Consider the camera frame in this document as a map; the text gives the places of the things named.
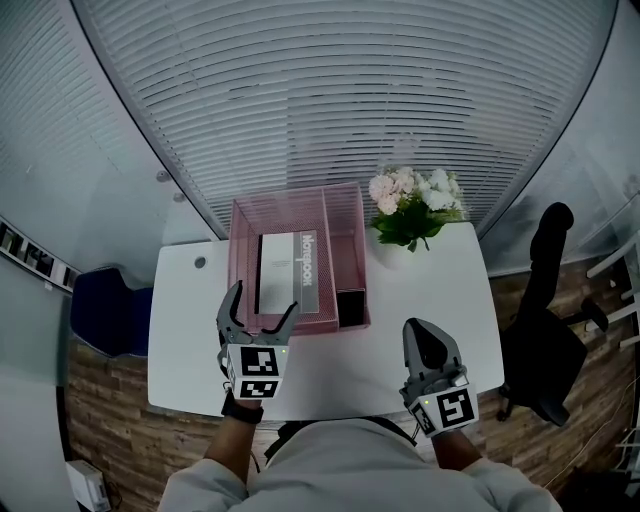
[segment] black and white marker cube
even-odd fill
[[[233,396],[266,400],[276,396],[289,355],[288,346],[234,345],[227,347],[227,373]]]
[[[464,427],[478,421],[478,396],[472,384],[424,395],[415,400],[409,411],[426,437]]]

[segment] white desk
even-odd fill
[[[410,317],[457,341],[469,379],[482,392],[502,385],[502,353],[489,280],[471,224],[449,224],[412,266],[390,271],[367,248],[371,326],[293,337],[283,387],[265,419],[313,420],[404,410],[402,326]],[[149,333],[149,402],[219,416],[224,377],[216,314],[227,288],[228,242],[160,251]],[[197,269],[199,256],[207,264]]]

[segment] green leaf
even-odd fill
[[[394,231],[383,231],[378,235],[378,241],[381,244],[395,244],[405,246],[411,242],[410,238],[407,238],[402,233],[397,233]]]
[[[442,225],[440,226],[435,226],[433,228],[431,228],[427,234],[425,235],[428,238],[434,237],[436,236],[438,233],[440,233],[440,230],[442,229]]]
[[[447,222],[456,222],[462,220],[462,212],[458,210],[440,210],[437,212],[432,212],[431,216],[436,221],[446,224]]]
[[[385,215],[383,219],[380,219],[377,227],[380,231],[395,231],[395,224],[393,215]]]
[[[380,215],[375,216],[373,219],[371,219],[371,227],[374,227],[376,229],[380,229],[380,228],[378,228],[378,226],[380,225],[381,221],[382,221],[382,219],[380,218]]]
[[[409,201],[407,208],[399,215],[399,230],[410,239],[419,238],[424,229],[425,210],[422,201]]]

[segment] wooden floor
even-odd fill
[[[560,316],[576,312],[591,296],[605,312],[621,306],[623,288],[611,288],[610,275],[584,278],[585,263],[565,266],[551,309]],[[492,280],[494,302],[501,328],[509,325],[527,282],[527,275]],[[563,428],[547,424],[527,409],[517,408],[512,418],[495,419],[501,400],[496,391],[480,397],[481,420],[467,429],[471,439],[489,458],[521,469],[533,482],[545,485],[562,471],[606,422],[610,423],[582,455],[549,487],[558,493],[574,466],[610,468],[618,462],[614,444],[630,425],[633,387],[620,411],[625,388],[635,378],[634,350],[618,350],[620,340],[631,336],[630,320],[613,324],[605,334],[599,330],[576,333],[589,349],[565,406],[571,418]],[[155,511],[169,475],[199,460],[215,435],[217,418],[160,409],[147,402],[146,361],[135,358],[107,360],[84,345],[72,342],[69,383],[66,392],[67,426],[72,452],[100,469],[107,482],[122,496],[122,511]],[[393,419],[405,431],[415,423],[407,414]],[[263,424],[256,435],[254,452],[262,454],[276,438],[277,424]],[[429,457],[428,441],[421,453]],[[117,504],[112,496],[112,504]]]

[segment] blue chair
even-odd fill
[[[80,274],[73,287],[71,330],[107,357],[147,357],[153,288],[131,290],[116,268]]]

